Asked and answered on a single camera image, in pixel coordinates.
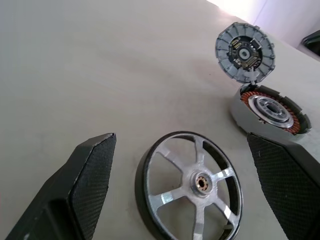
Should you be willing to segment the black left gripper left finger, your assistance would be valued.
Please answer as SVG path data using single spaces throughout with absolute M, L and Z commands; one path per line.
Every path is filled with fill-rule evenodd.
M 5 240 L 92 240 L 109 188 L 117 138 L 79 144 L 48 178 Z

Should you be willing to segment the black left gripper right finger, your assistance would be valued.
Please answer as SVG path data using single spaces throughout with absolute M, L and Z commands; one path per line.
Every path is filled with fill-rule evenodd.
M 320 240 L 320 163 L 300 144 L 247 135 L 263 194 L 288 240 Z

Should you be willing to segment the silver spoked rotor black rim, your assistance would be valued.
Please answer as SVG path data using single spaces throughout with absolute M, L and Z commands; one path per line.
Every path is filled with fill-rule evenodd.
M 184 164 L 178 154 L 167 148 L 171 139 L 192 142 L 195 162 Z M 150 193 L 150 166 L 156 154 L 181 172 L 180 186 L 153 195 Z M 135 201 L 139 214 L 156 240 L 178 240 L 162 223 L 158 209 L 186 197 L 195 207 L 193 240 L 204 240 L 205 208 L 215 205 L 227 220 L 218 240 L 234 240 L 243 215 L 243 192 L 236 170 L 227 155 L 209 138 L 191 131 L 174 131 L 158 139 L 142 156 L 135 174 Z

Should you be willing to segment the grey motor housing copper windings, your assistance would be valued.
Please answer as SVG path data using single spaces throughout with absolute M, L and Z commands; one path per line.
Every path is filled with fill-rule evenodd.
M 296 141 L 312 129 L 302 108 L 276 90 L 247 83 L 239 88 L 230 105 L 236 124 L 246 133 Z

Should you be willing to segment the grey hinged motor lid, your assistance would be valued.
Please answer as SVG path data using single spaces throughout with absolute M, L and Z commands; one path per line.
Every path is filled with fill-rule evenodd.
M 231 79 L 245 85 L 263 81 L 276 67 L 275 46 L 260 27 L 234 22 L 215 42 L 221 69 Z

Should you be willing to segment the dark rounded object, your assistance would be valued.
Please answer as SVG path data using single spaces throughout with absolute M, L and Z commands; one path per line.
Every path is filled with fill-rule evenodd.
M 302 45 L 308 50 L 320 57 L 320 30 L 304 37 L 301 41 Z

